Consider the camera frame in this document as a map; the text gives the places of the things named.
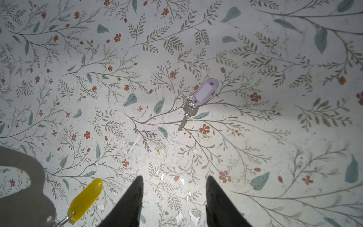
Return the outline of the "yellow key tag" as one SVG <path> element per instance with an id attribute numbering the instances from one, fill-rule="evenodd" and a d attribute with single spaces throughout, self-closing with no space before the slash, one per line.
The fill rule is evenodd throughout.
<path id="1" fill-rule="evenodd" d="M 103 189 L 103 181 L 100 178 L 93 180 L 84 190 L 76 196 L 68 209 L 70 223 L 80 220 L 92 204 L 98 199 Z"/>

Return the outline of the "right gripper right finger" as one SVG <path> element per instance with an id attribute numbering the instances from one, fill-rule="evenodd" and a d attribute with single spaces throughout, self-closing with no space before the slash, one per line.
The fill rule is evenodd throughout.
<path id="1" fill-rule="evenodd" d="M 207 178 L 206 199 L 209 227 L 251 227 L 212 176 Z"/>

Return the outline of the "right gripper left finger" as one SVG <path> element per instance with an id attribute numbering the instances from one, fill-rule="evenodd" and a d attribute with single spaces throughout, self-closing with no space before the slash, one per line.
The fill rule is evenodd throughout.
<path id="1" fill-rule="evenodd" d="M 143 177 L 138 176 L 99 227 L 138 227 L 143 199 Z"/>

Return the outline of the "purple key tag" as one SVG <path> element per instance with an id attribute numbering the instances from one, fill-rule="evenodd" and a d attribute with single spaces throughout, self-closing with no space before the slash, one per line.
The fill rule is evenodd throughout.
<path id="1" fill-rule="evenodd" d="M 205 80 L 192 96 L 192 103 L 196 106 L 204 105 L 215 94 L 218 85 L 217 79 Z"/>

